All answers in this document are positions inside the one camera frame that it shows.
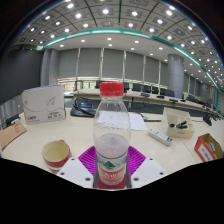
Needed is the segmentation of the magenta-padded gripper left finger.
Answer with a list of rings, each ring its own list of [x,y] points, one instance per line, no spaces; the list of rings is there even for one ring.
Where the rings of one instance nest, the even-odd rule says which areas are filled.
[[[59,170],[57,175],[84,188],[94,186],[94,177],[97,170],[95,148],[90,147],[78,158],[71,157]]]

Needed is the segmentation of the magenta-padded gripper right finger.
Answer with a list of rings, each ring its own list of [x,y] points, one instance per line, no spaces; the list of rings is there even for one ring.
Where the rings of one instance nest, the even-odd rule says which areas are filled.
[[[126,168],[128,188],[141,188],[165,176],[166,172],[154,158],[147,158],[134,147],[129,147]]]

